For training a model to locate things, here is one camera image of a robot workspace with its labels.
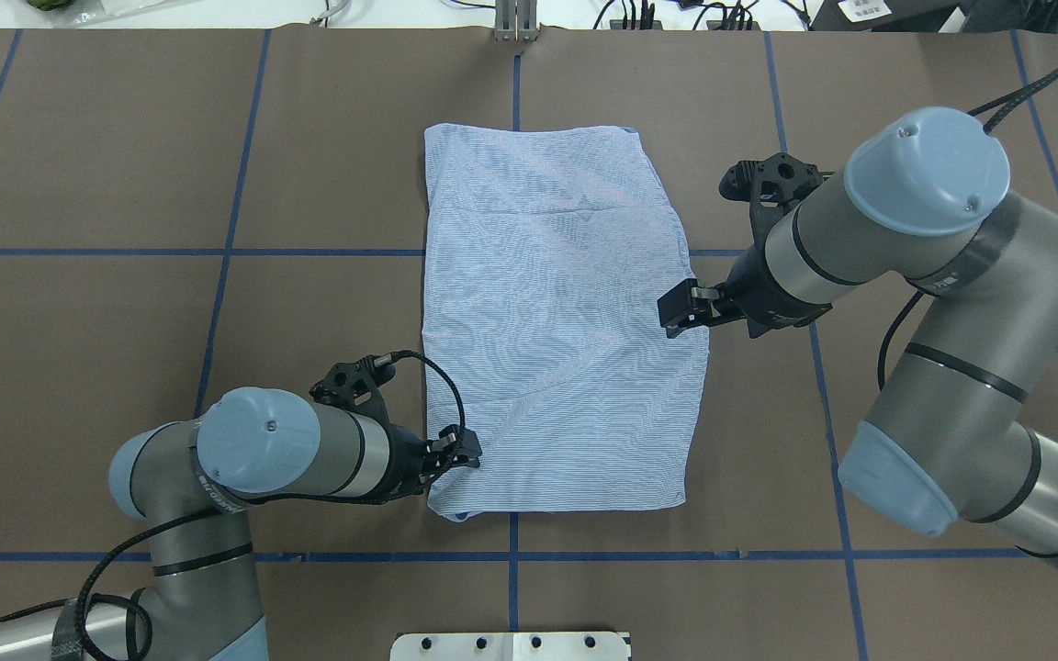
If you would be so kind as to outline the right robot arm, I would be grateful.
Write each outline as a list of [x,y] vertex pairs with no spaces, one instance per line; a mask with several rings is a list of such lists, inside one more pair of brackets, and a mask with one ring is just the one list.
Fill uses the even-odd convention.
[[923,107],[835,175],[777,153],[736,163],[719,192],[748,202],[753,242],[722,284],[687,279],[659,298],[668,338],[801,328],[899,274],[931,304],[840,484],[917,534],[982,524],[1058,568],[1058,441],[1018,421],[1058,355],[1058,215],[1013,192],[999,139],[962,110]]

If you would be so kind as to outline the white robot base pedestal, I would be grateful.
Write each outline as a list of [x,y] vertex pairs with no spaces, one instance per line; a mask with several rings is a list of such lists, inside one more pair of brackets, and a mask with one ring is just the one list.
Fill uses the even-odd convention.
[[390,660],[633,660],[630,634],[612,631],[403,634]]

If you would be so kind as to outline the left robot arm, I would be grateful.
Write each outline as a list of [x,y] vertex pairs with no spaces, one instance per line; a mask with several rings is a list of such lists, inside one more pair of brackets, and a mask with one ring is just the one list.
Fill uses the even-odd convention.
[[305,397],[236,388],[201,417],[123,443],[108,486],[144,531],[74,595],[1,616],[0,660],[268,658],[253,508],[385,504],[481,461],[466,419],[425,439],[391,421],[379,387],[407,357],[419,353],[333,365]]

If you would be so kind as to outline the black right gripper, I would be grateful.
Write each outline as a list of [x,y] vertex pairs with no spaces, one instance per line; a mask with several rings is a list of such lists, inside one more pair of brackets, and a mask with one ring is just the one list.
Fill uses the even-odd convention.
[[746,322],[751,339],[781,328],[802,328],[827,314],[834,308],[831,304],[807,302],[777,284],[765,256],[777,223],[823,183],[817,167],[788,153],[776,153],[763,162],[742,160],[727,169],[718,192],[723,199],[747,202],[753,242],[722,284],[705,287],[698,279],[685,279],[658,299],[665,338],[714,326],[719,314],[726,323]]

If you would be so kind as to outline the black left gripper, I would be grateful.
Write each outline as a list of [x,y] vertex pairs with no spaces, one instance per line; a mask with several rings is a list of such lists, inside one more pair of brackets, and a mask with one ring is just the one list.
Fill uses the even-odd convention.
[[428,493],[432,478],[450,469],[479,469],[484,449],[475,432],[449,424],[425,440],[391,421],[379,389],[394,379],[406,354],[369,354],[339,363],[308,389],[312,402],[347,411],[358,426],[361,449],[353,475],[318,501],[394,501]]

